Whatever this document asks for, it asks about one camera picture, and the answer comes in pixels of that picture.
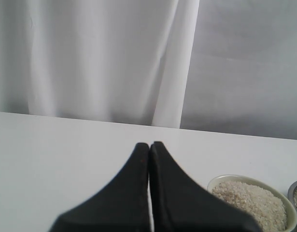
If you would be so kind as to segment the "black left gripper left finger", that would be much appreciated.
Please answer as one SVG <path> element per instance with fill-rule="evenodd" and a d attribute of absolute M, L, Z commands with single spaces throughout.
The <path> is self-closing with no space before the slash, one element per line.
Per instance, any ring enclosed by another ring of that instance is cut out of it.
<path fill-rule="evenodd" d="M 149 232 L 149 145 L 137 143 L 119 173 L 97 194 L 61 214 L 52 232 Z"/>

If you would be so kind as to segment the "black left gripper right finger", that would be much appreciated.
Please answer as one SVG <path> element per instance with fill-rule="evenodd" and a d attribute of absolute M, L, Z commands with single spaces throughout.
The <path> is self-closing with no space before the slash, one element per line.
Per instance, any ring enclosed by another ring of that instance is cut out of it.
<path fill-rule="evenodd" d="M 162 142 L 149 153 L 149 184 L 156 232 L 259 232 L 253 217 L 213 196 L 173 159 Z"/>

